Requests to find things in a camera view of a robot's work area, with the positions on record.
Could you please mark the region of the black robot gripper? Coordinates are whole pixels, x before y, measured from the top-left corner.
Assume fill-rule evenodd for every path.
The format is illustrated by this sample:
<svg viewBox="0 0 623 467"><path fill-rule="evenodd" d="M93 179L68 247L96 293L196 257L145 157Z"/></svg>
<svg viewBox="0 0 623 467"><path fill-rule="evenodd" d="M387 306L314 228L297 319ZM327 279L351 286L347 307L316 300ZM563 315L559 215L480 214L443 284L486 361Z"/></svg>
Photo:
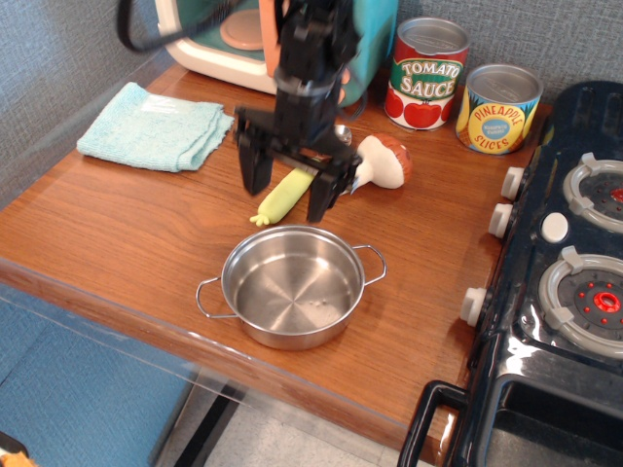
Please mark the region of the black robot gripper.
<svg viewBox="0 0 623 467"><path fill-rule="evenodd" d="M352 185L360 164L360 157L343 146L334 133L344 74L337 72L323 81L307 83L281 72L276 77L274 109L238 106L235 110L235 140L243 186L252 196L265 190L271 182L275 160L306 168L316 175L310 186L307 220L318 223ZM306 150L323 152L332 159L308 160Z"/></svg>

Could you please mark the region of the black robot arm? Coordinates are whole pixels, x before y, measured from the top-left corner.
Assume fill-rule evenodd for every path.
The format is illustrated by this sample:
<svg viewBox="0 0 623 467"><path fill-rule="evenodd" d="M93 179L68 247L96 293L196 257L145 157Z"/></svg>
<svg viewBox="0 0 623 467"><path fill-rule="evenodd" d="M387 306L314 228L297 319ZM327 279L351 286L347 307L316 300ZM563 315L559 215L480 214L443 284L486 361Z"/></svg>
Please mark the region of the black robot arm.
<svg viewBox="0 0 623 467"><path fill-rule="evenodd" d="M351 186L361 158L337 136L342 77L360 36L350 1L292 1L275 7L280 56L275 108L238 107L238 160L244 188L265 190L273 162L312 174L308 219L322 220Z"/></svg>

